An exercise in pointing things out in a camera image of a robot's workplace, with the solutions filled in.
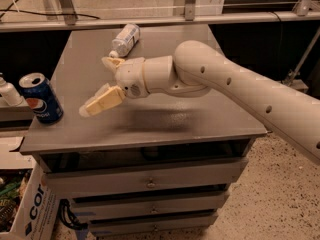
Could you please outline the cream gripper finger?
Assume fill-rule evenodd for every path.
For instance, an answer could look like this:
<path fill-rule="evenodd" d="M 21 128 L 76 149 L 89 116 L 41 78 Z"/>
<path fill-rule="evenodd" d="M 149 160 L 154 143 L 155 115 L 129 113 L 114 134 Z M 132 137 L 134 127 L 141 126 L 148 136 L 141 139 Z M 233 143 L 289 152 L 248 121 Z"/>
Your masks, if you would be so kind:
<path fill-rule="evenodd" d="M 80 108 L 82 117 L 90 117 L 120 105 L 125 99 L 125 92 L 119 86 L 103 85 Z"/>
<path fill-rule="evenodd" d="M 113 74 L 116 73 L 117 69 L 121 64 L 125 62 L 124 59 L 121 58 L 113 58 L 113 57 L 103 57 L 102 63 L 103 65 Z"/>

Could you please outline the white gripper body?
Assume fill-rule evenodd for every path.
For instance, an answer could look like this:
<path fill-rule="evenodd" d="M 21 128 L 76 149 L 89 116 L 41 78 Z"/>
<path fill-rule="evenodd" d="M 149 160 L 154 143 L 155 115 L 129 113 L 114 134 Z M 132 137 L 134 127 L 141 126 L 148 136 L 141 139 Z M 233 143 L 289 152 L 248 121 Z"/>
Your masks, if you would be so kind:
<path fill-rule="evenodd" d="M 144 63 L 143 57 L 129 59 L 116 70 L 117 85 L 124 90 L 128 98 L 145 98 L 149 95 L 143 77 Z"/>

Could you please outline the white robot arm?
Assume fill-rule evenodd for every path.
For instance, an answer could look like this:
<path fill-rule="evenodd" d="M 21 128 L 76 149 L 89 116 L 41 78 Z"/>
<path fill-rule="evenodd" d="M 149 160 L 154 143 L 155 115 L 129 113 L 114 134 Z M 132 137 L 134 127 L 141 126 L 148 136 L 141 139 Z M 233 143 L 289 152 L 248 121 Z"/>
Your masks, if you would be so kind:
<path fill-rule="evenodd" d="M 103 85 L 79 114 L 90 117 L 120 105 L 124 99 L 154 93 L 200 97 L 214 89 L 227 96 L 314 163 L 320 163 L 320 102 L 244 68 L 214 48 L 184 41 L 169 56 L 146 59 L 104 57 L 116 84 Z"/>

